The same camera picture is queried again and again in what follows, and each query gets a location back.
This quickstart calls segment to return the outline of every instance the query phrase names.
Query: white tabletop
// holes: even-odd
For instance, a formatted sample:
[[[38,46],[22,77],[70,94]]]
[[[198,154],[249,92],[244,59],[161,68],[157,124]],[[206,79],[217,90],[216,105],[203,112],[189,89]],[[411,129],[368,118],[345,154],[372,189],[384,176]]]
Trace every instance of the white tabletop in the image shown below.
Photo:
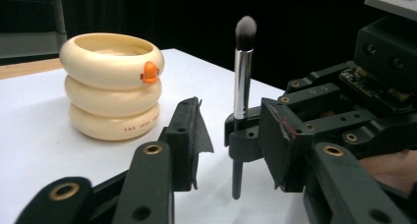
[[[201,112],[214,153],[200,154],[199,188],[175,193],[175,223],[308,223],[302,194],[275,190],[263,159],[245,163],[242,195],[238,200],[231,196],[232,160],[223,131],[233,111],[234,73],[176,49],[162,53],[160,118],[147,134],[133,140],[95,140],[72,127],[63,69],[0,80],[0,223],[14,223],[53,181],[81,176],[95,186],[126,171],[135,149],[157,140],[177,104],[194,96],[203,101]],[[249,107],[282,93],[252,80]]]

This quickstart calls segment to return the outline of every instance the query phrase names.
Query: brush bristles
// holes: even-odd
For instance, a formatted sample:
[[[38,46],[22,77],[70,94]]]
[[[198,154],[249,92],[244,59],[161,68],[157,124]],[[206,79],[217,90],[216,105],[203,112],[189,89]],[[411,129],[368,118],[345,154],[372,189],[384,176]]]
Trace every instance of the brush bristles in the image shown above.
[[[250,16],[243,17],[236,26],[236,49],[252,50],[255,46],[257,24]]]

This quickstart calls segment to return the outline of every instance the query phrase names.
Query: beige ring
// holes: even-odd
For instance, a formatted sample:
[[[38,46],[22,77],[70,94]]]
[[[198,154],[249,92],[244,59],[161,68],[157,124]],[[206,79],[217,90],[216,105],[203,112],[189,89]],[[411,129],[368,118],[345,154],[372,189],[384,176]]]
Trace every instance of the beige ring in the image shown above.
[[[126,117],[151,108],[162,94],[160,79],[139,89],[107,90],[82,84],[67,75],[65,92],[77,107],[106,117]]]
[[[83,134],[99,140],[127,140],[149,131],[159,117],[156,102],[145,112],[124,118],[109,118],[90,114],[70,104],[70,119],[73,126]]]
[[[67,40],[59,53],[77,81],[105,89],[133,89],[154,83],[164,58],[149,41],[117,33],[87,33]]]

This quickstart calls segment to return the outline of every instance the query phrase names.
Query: makeup brush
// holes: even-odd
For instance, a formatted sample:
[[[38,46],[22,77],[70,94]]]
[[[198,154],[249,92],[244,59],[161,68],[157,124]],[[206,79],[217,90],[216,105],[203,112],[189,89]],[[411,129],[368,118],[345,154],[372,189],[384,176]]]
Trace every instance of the makeup brush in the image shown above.
[[[248,117],[249,88],[251,82],[252,55],[255,45],[257,24],[250,16],[243,17],[236,26],[235,49],[235,95],[234,95],[234,131],[245,129]],[[243,162],[233,160],[232,196],[240,197],[242,186]]]

